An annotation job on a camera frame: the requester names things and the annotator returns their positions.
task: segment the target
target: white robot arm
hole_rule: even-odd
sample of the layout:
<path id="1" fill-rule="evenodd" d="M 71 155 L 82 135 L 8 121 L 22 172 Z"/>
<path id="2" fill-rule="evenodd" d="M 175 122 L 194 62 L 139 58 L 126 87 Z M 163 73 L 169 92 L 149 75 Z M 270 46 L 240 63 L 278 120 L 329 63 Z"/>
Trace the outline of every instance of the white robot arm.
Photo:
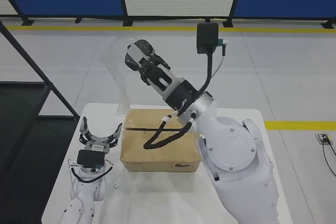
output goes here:
<path id="1" fill-rule="evenodd" d="M 105 175 L 112 170 L 105 155 L 117 145 L 122 123 L 108 137 L 97 137 L 88 130 L 87 118 L 80 126 L 80 142 L 84 150 L 78 152 L 77 161 L 69 162 L 71 172 L 70 205 L 66 206 L 60 224 L 90 224 L 95 216 L 94 202 L 102 201 L 105 195 Z"/>
<path id="2" fill-rule="evenodd" d="M 125 63 L 132 70 L 139 71 L 141 79 L 176 110 L 182 125 L 189 129 L 195 120 L 195 131 L 206 140 L 198 140 L 204 167 L 223 206 L 238 223 L 279 224 L 273 164 L 258 127 L 250 119 L 239 124 L 231 118 L 217 117 L 217 102 L 205 91 L 212 73 L 212 53 L 219 45 L 217 26 L 214 23 L 198 25 L 198 53 L 208 55 L 208 78 L 199 91 L 184 78 L 172 74 L 168 64 L 145 40 L 138 40 L 128 46 Z M 163 121 L 156 136 L 165 123 Z M 162 147 L 182 136 L 183 130 L 186 132 L 188 129 L 183 128 L 180 135 L 175 134 L 170 139 L 154 144 L 153 137 L 144 147 Z"/>

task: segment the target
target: yellow floor line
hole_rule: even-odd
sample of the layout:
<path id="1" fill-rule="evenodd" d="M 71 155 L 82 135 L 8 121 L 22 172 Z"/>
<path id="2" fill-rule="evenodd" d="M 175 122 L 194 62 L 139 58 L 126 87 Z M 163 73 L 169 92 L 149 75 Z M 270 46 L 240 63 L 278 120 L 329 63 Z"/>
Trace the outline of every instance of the yellow floor line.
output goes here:
<path id="1" fill-rule="evenodd" d="M 336 130 L 336 122 L 266 121 L 267 130 Z"/>
<path id="2" fill-rule="evenodd" d="M 51 30 L 51 31 L 196 31 L 186 26 L 6 26 L 9 30 Z M 282 33 L 335 33 L 336 29 L 289 29 L 289 28 L 224 28 L 223 32 L 282 32 Z"/>

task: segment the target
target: power socket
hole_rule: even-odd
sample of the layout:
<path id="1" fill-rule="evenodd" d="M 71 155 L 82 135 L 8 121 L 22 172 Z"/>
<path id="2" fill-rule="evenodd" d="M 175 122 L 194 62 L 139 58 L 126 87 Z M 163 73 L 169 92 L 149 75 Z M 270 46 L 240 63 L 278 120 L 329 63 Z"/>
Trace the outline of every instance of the power socket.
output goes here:
<path id="1" fill-rule="evenodd" d="M 322 145 L 322 144 L 324 144 L 324 145 L 329 145 L 327 142 L 324 142 L 323 141 L 323 135 L 327 135 L 327 137 L 329 138 L 329 140 L 330 140 L 330 144 L 331 145 L 333 145 L 333 142 L 332 142 L 332 139 L 331 139 L 331 137 L 327 134 L 327 133 L 315 133 L 315 135 L 316 135 L 316 138 L 318 139 L 318 142 L 320 143 L 320 145 Z"/>

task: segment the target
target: blue wall panel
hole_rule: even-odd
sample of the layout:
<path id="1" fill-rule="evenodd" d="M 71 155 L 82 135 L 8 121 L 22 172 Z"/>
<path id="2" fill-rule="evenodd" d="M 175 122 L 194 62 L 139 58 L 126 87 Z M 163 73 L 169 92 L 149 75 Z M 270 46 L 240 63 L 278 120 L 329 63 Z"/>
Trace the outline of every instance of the blue wall panel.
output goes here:
<path id="1" fill-rule="evenodd" d="M 25 15 L 122 16 L 120 0 L 16 0 Z"/>
<path id="2" fill-rule="evenodd" d="M 332 18 L 336 0 L 237 0 L 234 17 Z"/>

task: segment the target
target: gray floor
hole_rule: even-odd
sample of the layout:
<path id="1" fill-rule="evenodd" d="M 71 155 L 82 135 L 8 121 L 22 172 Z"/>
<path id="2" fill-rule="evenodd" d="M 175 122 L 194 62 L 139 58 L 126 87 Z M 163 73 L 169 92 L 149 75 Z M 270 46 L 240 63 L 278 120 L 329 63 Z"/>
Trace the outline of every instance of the gray floor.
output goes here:
<path id="1" fill-rule="evenodd" d="M 36 25 L 73 25 L 39 20 Z M 8 20 L 6 24 L 18 24 Z M 114 25 L 84 21 L 81 26 Z M 145 22 L 135 25 L 169 25 Z M 191 26 L 172 22 L 171 25 Z M 243 22 L 235 27 L 316 28 L 314 22 Z M 119 102 L 119 89 L 102 63 L 118 36 L 147 39 L 177 76 L 197 88 L 206 78 L 206 58 L 196 54 L 195 32 L 12 32 L 64 97 L 81 113 L 90 102 Z M 265 120 L 336 121 L 336 34 L 222 32 L 229 42 L 209 92 L 222 108 L 254 108 Z M 214 55 L 214 67 L 220 62 Z M 159 95 L 125 73 L 132 104 L 164 105 Z M 0 35 L 0 81 L 39 81 L 39 77 Z M 69 114 L 54 96 L 42 114 Z M 336 179 L 328 170 L 313 131 L 269 131 L 277 167 L 294 223 L 336 224 Z M 336 150 L 336 132 L 329 132 Z M 336 161 L 328 152 L 336 170 Z"/>

